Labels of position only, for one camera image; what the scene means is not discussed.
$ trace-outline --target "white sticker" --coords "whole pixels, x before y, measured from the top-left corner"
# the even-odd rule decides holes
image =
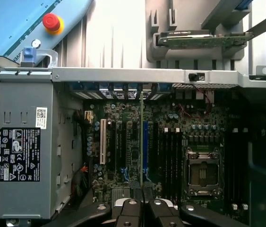
[[[47,107],[37,107],[36,108],[36,122],[35,127],[41,129],[47,129]]]

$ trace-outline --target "cpu socket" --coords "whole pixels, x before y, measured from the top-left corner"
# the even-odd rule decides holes
[[[220,185],[220,153],[217,148],[211,153],[186,152],[186,180],[188,196],[214,196],[222,194]]]

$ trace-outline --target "green circuit board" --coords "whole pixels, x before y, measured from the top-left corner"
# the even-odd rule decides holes
[[[91,124],[86,153],[94,201],[113,204],[130,197],[132,185],[140,182],[142,162],[143,181],[151,185],[155,197],[177,205],[193,201],[223,212],[224,106],[204,100],[149,101],[140,122],[139,101],[92,100],[85,102],[85,118]]]

